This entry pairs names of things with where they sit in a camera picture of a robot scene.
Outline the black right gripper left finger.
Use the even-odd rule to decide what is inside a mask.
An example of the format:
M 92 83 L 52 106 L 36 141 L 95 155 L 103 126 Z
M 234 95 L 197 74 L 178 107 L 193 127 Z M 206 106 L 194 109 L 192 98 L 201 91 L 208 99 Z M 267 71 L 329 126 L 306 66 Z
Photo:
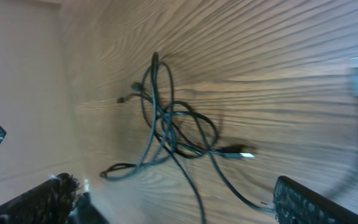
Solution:
M 0 205 L 0 224 L 66 224 L 73 210 L 78 179 L 67 173 Z

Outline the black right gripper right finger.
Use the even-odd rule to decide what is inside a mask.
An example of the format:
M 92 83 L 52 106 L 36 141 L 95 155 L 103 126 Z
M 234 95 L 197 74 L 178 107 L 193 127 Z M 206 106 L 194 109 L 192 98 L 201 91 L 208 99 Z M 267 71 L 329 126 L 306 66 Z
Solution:
M 281 175 L 273 204 L 279 224 L 358 224 L 358 214 Z

